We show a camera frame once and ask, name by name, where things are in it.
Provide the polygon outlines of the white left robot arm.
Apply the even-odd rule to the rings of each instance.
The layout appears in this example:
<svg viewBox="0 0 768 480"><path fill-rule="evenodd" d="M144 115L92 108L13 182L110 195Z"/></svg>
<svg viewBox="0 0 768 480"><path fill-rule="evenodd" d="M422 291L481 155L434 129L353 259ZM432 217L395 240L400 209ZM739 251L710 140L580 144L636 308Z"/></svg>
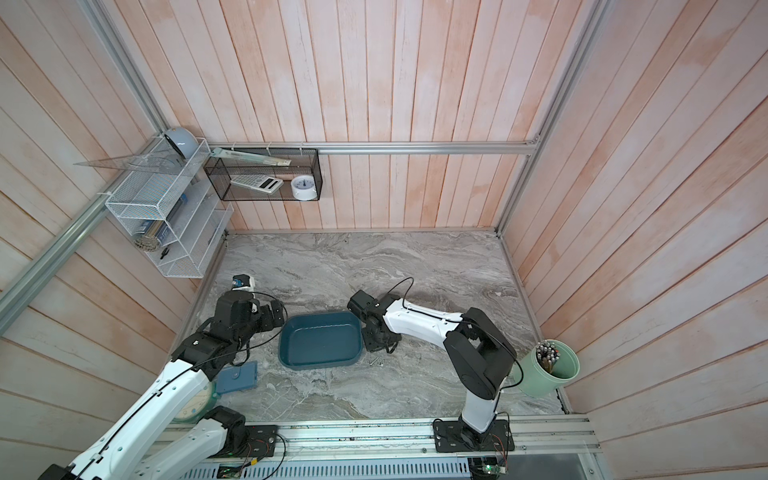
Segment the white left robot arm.
<svg viewBox="0 0 768 480"><path fill-rule="evenodd" d="M160 452L149 448L198 393L240 354L257 333L273 336L285 323L283 302L248 289L230 290L173 351L147 391L90 447L66 466L52 464L44 479L176 479L210 457L249 456L254 448L242 414L215 407L192 430Z"/></svg>

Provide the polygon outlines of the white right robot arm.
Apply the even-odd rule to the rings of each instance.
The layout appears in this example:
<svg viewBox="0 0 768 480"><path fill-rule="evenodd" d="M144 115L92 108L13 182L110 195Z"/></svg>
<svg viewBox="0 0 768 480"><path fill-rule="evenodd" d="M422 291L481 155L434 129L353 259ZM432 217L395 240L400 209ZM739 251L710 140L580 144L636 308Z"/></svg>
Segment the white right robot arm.
<svg viewBox="0 0 768 480"><path fill-rule="evenodd" d="M443 348L466 397L456 420L432 422L439 453L494 452L514 449L510 421L498 415L502 384L517 361L503 333L480 309L441 312L387 293L376 299L356 292L347 308L362 323L367 351L392 353L404 336Z"/></svg>

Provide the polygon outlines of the teal plastic storage tray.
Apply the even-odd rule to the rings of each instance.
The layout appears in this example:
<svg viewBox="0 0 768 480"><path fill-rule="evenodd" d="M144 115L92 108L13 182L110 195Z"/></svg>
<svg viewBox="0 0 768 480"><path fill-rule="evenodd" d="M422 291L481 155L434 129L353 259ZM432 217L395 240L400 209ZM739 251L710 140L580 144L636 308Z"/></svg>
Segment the teal plastic storage tray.
<svg viewBox="0 0 768 480"><path fill-rule="evenodd" d="M282 329L278 358L289 369L355 364L364 350L360 320L348 311L292 317Z"/></svg>

